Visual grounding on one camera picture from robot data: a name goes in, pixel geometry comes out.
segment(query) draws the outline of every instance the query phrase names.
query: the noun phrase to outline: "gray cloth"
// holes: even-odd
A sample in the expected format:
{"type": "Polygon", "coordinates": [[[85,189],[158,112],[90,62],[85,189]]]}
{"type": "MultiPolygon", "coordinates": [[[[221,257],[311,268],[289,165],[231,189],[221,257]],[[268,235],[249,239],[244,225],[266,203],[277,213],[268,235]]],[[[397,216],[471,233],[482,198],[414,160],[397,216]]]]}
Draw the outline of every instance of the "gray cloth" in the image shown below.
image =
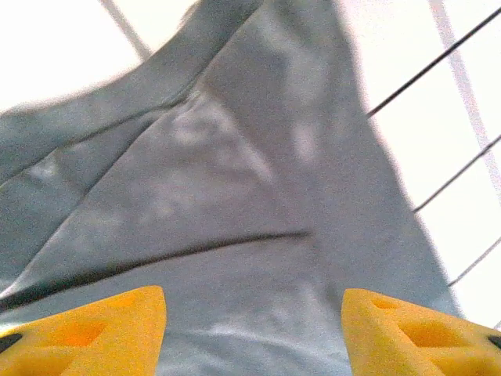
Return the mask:
{"type": "Polygon", "coordinates": [[[159,375],[351,374],[349,287],[458,316],[329,1],[202,1],[113,84],[0,117],[0,182],[0,325],[160,285],[159,375]]]}

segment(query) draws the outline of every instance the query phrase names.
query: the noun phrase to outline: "yellow plastic part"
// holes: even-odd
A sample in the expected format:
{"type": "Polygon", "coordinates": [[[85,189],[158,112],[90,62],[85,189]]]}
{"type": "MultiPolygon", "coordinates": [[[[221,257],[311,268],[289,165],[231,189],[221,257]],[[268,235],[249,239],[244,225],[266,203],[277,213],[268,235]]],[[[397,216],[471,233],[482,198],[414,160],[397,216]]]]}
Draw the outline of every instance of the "yellow plastic part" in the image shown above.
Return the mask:
{"type": "Polygon", "coordinates": [[[22,335],[0,376],[154,376],[166,323],[162,288],[148,286],[23,324],[0,334],[22,335]]]}
{"type": "Polygon", "coordinates": [[[372,291],[349,289],[341,310],[354,376],[501,375],[501,333],[372,291]]]}

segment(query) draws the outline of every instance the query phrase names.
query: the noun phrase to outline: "black line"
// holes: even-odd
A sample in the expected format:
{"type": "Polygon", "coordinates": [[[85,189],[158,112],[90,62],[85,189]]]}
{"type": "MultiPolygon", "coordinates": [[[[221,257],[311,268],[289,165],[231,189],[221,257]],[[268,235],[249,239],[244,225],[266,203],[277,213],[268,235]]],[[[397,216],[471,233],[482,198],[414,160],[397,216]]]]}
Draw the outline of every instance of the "black line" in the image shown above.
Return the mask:
{"type": "Polygon", "coordinates": [[[148,108],[148,109],[143,110],[141,112],[138,112],[137,114],[133,114],[132,116],[129,116],[127,118],[125,117],[124,119],[120,119],[119,121],[115,121],[114,123],[111,123],[110,125],[106,125],[105,127],[98,128],[95,131],[90,131],[90,133],[85,133],[83,136],[79,136],[79,135],[70,136],[70,137],[68,137],[68,140],[66,141],[66,143],[63,143],[61,145],[58,145],[58,146],[54,147],[47,154],[43,154],[37,160],[35,160],[33,162],[28,162],[28,164],[20,166],[18,169],[14,170],[14,172],[11,174],[11,176],[7,177],[3,182],[0,182],[0,189],[6,183],[8,183],[10,180],[15,179],[17,176],[25,173],[30,168],[33,168],[35,165],[37,165],[38,163],[42,162],[50,154],[54,153],[54,151],[56,151],[58,149],[63,149],[65,147],[68,147],[69,145],[75,145],[77,143],[84,142],[87,139],[91,139],[94,136],[100,135],[100,134],[102,134],[104,132],[107,132],[107,131],[111,130],[112,128],[120,126],[120,125],[124,124],[127,121],[135,120],[135,119],[138,120],[138,121],[141,121],[140,118],[142,116],[147,115],[149,113],[153,113],[154,111],[157,111],[157,110],[170,110],[170,108],[171,108],[170,104],[168,105],[168,107],[167,106],[151,107],[151,108],[148,108]]]}
{"type": "Polygon", "coordinates": [[[480,255],[470,266],[466,268],[454,281],[448,284],[448,287],[452,287],[457,284],[460,280],[464,278],[475,266],[477,266],[483,259],[485,259],[498,245],[501,244],[501,237],[498,238],[487,250],[480,255]]]}
{"type": "Polygon", "coordinates": [[[459,41],[451,45],[448,49],[446,49],[439,57],[437,57],[435,60],[433,60],[431,63],[429,63],[423,70],[421,70],[418,74],[416,74],[414,77],[412,77],[410,80],[408,80],[403,86],[401,86],[397,91],[395,91],[393,94],[391,94],[388,98],[386,98],[383,102],[381,102],[379,105],[377,105],[375,108],[373,108],[367,116],[371,118],[375,114],[377,114],[380,110],[382,110],[387,104],[389,104],[393,99],[395,99],[397,96],[402,94],[410,85],[412,85],[414,82],[419,80],[421,77],[423,77],[428,71],[430,71],[435,65],[440,63],[443,59],[445,59],[448,55],[450,55],[455,49],[460,47],[464,42],[466,42],[468,39],[470,39],[477,31],[482,29],[485,25],[487,25],[489,22],[494,20],[496,16],[498,16],[501,13],[501,8],[498,8],[493,14],[491,14],[489,17],[487,17],[485,20],[480,22],[476,27],[474,27],[472,30],[470,30],[466,35],[464,35],[459,41]]]}
{"type": "Polygon", "coordinates": [[[454,182],[457,178],[459,178],[468,168],[470,168],[473,163],[475,163],[480,157],[485,155],[489,150],[492,149],[499,141],[501,140],[501,135],[497,136],[493,141],[491,141],[484,149],[481,150],[471,161],[466,163],[452,178],[447,180],[440,188],[438,188],[429,198],[427,198],[421,205],[417,208],[414,208],[413,213],[417,213],[419,210],[424,208],[426,205],[430,204],[432,200],[434,200],[442,191],[450,186],[452,182],[454,182]]]}
{"type": "Polygon", "coordinates": [[[270,241],[278,240],[283,238],[296,238],[302,239],[310,236],[311,233],[307,230],[305,231],[294,231],[290,233],[264,233],[264,234],[249,234],[247,236],[236,237],[233,239],[220,239],[209,241],[206,244],[194,245],[182,249],[180,251],[172,252],[167,255],[158,255],[156,257],[142,259],[133,262],[125,262],[114,267],[110,265],[103,266],[98,269],[91,269],[84,273],[74,275],[68,278],[63,278],[60,280],[54,280],[51,282],[44,282],[41,284],[31,285],[24,288],[21,291],[17,291],[12,295],[7,295],[0,299],[0,313],[4,313],[11,309],[15,309],[20,306],[25,306],[29,303],[36,302],[49,295],[69,290],[71,288],[85,286],[87,284],[93,284],[100,280],[106,278],[111,278],[122,273],[126,273],[132,269],[139,268],[141,266],[152,265],[156,262],[162,262],[169,259],[177,259],[180,257],[186,257],[190,255],[199,254],[202,252],[213,251],[215,249],[230,247],[233,245],[253,243],[256,241],[270,241]]]}
{"type": "MultiPolygon", "coordinates": [[[[440,38],[444,46],[454,43],[454,34],[452,32],[452,25],[445,11],[443,0],[428,0],[431,7],[435,23],[437,24],[440,38]]],[[[480,115],[477,100],[473,87],[471,86],[468,77],[467,68],[464,65],[461,51],[456,51],[449,57],[449,63],[452,67],[452,75],[456,79],[456,87],[458,88],[463,105],[467,110],[468,119],[470,120],[471,127],[475,131],[477,142],[480,148],[488,144],[487,130],[480,115]]],[[[499,166],[496,163],[494,155],[487,154],[484,157],[485,165],[488,170],[488,177],[491,181],[494,190],[497,192],[498,201],[501,204],[501,173],[499,173],[499,166]]]]}
{"type": "Polygon", "coordinates": [[[99,0],[101,5],[110,14],[111,18],[117,23],[118,27],[124,33],[125,37],[132,44],[141,60],[146,60],[151,56],[150,49],[142,42],[141,38],[129,24],[124,14],[113,3],[113,0],[99,0]]]}
{"type": "MultiPolygon", "coordinates": [[[[33,260],[38,256],[38,254],[40,254],[45,246],[47,245],[47,243],[54,237],[54,234],[61,228],[61,226],[63,226],[67,221],[68,219],[71,217],[72,213],[74,212],[74,210],[76,208],[78,208],[82,202],[85,201],[85,199],[87,198],[87,196],[90,194],[90,192],[94,189],[94,187],[99,184],[99,182],[101,182],[101,180],[108,174],[108,172],[113,168],[113,166],[115,165],[115,163],[125,154],[128,152],[128,150],[132,147],[132,145],[135,143],[135,141],[137,139],[139,139],[141,137],[141,135],[146,132],[148,129],[150,129],[150,127],[156,122],[156,120],[154,119],[149,119],[148,121],[146,121],[146,119],[140,121],[140,122],[144,122],[144,125],[142,125],[141,127],[138,127],[136,130],[135,130],[135,134],[132,136],[132,139],[130,139],[129,141],[126,142],[126,144],[124,145],[124,148],[119,151],[118,155],[116,155],[116,157],[104,168],[104,171],[96,177],[96,180],[94,182],[91,183],[90,186],[87,187],[86,190],[83,190],[82,192],[82,195],[80,197],[80,199],[71,207],[71,208],[68,208],[67,210],[67,213],[65,214],[64,218],[62,218],[59,222],[59,224],[57,224],[57,226],[55,226],[55,229],[47,236],[46,239],[44,239],[44,242],[43,244],[39,247],[39,249],[36,251],[36,253],[31,257],[31,260],[29,261],[28,264],[26,264],[26,266],[24,267],[23,269],[23,272],[21,272],[17,278],[19,278],[23,273],[24,271],[29,268],[30,264],[33,262],[33,260]]],[[[90,138],[91,136],[95,136],[97,134],[101,134],[101,133],[104,133],[106,131],[109,131],[111,130],[111,127],[109,128],[106,128],[106,130],[104,130],[103,132],[97,132],[97,133],[94,133],[92,135],[90,135],[88,138],[90,138]]],[[[61,146],[60,148],[63,149],[65,147],[69,147],[69,146],[72,146],[74,143],[68,143],[67,145],[64,145],[64,146],[61,146]]],[[[42,158],[39,162],[37,162],[37,164],[33,164],[32,166],[30,166],[29,168],[26,168],[25,170],[23,170],[23,172],[27,172],[27,170],[29,170],[30,168],[33,168],[34,166],[38,165],[38,163],[42,162],[44,159],[46,159],[48,156],[50,156],[51,154],[54,154],[57,150],[59,149],[56,148],[54,149],[51,153],[49,153],[46,157],[42,158]]],[[[0,188],[2,188],[4,185],[8,184],[8,182],[10,182],[12,179],[15,179],[15,177],[12,177],[11,179],[9,179],[8,181],[4,182],[2,185],[0,185],[0,188]]],[[[2,311],[2,300],[0,299],[0,312],[2,311]]]]}

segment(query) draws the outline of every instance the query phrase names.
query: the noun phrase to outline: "black wire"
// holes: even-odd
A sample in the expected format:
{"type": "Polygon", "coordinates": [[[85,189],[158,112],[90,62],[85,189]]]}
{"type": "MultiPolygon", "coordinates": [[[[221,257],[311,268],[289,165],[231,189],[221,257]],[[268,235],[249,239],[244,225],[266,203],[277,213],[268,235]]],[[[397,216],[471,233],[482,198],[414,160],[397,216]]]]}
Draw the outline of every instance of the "black wire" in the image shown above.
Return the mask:
{"type": "Polygon", "coordinates": [[[468,266],[466,270],[464,270],[464,272],[462,272],[455,280],[449,283],[448,286],[452,287],[455,284],[457,284],[460,280],[462,280],[464,276],[466,276],[475,266],[477,266],[480,263],[480,261],[485,259],[494,250],[494,248],[496,248],[500,244],[501,244],[501,237],[499,237],[498,240],[496,240],[489,248],[487,248],[487,250],[484,253],[482,253],[479,258],[477,258],[474,262],[472,262],[472,264],[468,266]]]}
{"type": "Polygon", "coordinates": [[[497,136],[493,141],[491,141],[484,149],[481,150],[471,161],[466,163],[452,178],[447,180],[440,188],[438,188],[429,198],[427,198],[421,205],[417,208],[414,208],[413,213],[417,213],[419,210],[424,208],[426,205],[430,204],[432,200],[434,200],[442,191],[450,186],[452,182],[454,182],[457,178],[459,178],[468,168],[471,167],[473,163],[475,163],[480,157],[484,156],[489,150],[492,149],[499,141],[501,140],[501,135],[497,136]]]}
{"type": "Polygon", "coordinates": [[[439,57],[437,57],[435,60],[433,60],[431,63],[429,63],[423,70],[421,70],[418,74],[416,74],[414,77],[412,77],[410,80],[408,80],[403,86],[401,86],[396,92],[391,94],[388,98],[386,98],[383,102],[381,102],[379,105],[374,107],[367,116],[371,118],[375,114],[377,114],[380,110],[382,110],[387,104],[389,104],[393,99],[395,99],[397,96],[402,94],[410,85],[412,85],[414,82],[419,80],[421,77],[423,77],[428,71],[430,71],[435,65],[440,63],[443,59],[445,59],[448,55],[450,55],[452,52],[454,52],[455,49],[460,47],[465,41],[470,39],[477,31],[482,29],[485,25],[487,25],[489,22],[494,20],[496,16],[498,16],[501,13],[501,8],[498,8],[493,14],[491,14],[489,17],[487,17],[485,20],[480,22],[476,27],[471,29],[466,35],[464,35],[459,41],[451,45],[448,49],[446,49],[439,57]]]}
{"type": "Polygon", "coordinates": [[[119,8],[113,3],[113,0],[99,0],[99,2],[121,29],[122,34],[125,35],[128,41],[132,44],[132,47],[134,47],[141,60],[147,60],[151,56],[150,49],[137,35],[134,28],[126,20],[119,8]]]}

